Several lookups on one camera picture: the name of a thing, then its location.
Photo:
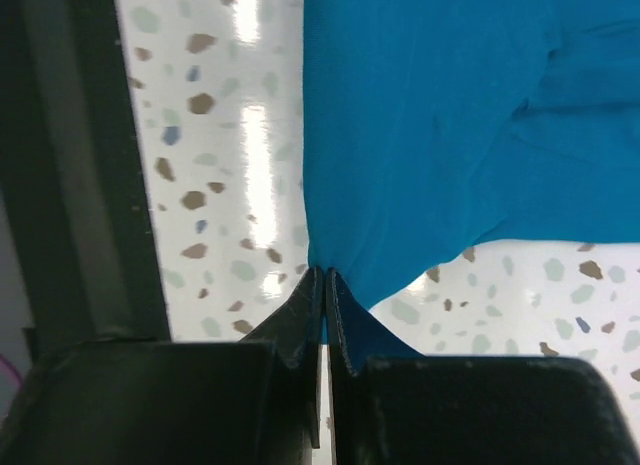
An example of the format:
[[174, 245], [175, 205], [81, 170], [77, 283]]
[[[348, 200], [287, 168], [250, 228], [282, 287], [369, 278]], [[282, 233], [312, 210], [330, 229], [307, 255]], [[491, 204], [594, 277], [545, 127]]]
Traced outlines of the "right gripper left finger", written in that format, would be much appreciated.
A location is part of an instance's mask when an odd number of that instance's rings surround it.
[[320, 445], [323, 274], [237, 342], [85, 342], [45, 355], [1, 427], [5, 464], [308, 464]]

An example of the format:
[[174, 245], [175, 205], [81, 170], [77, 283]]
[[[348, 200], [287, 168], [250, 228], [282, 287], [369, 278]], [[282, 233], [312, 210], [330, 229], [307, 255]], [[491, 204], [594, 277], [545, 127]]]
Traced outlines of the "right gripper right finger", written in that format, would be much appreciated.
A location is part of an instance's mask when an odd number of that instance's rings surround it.
[[599, 372], [573, 358], [424, 355], [324, 285], [338, 464], [635, 464]]

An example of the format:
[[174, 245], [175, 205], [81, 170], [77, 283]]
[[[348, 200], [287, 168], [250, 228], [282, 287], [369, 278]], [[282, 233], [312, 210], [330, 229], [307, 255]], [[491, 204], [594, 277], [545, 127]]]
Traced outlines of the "blue polo t shirt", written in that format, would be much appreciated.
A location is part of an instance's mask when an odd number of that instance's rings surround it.
[[639, 0], [304, 0], [309, 262], [370, 308], [500, 239], [639, 239]]

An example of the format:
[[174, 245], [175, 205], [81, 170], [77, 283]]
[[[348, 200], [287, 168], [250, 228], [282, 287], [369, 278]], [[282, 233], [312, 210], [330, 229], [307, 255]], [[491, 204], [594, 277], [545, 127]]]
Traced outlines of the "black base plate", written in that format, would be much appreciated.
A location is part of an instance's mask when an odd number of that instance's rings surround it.
[[170, 336], [115, 0], [1, 0], [1, 189], [40, 353]]

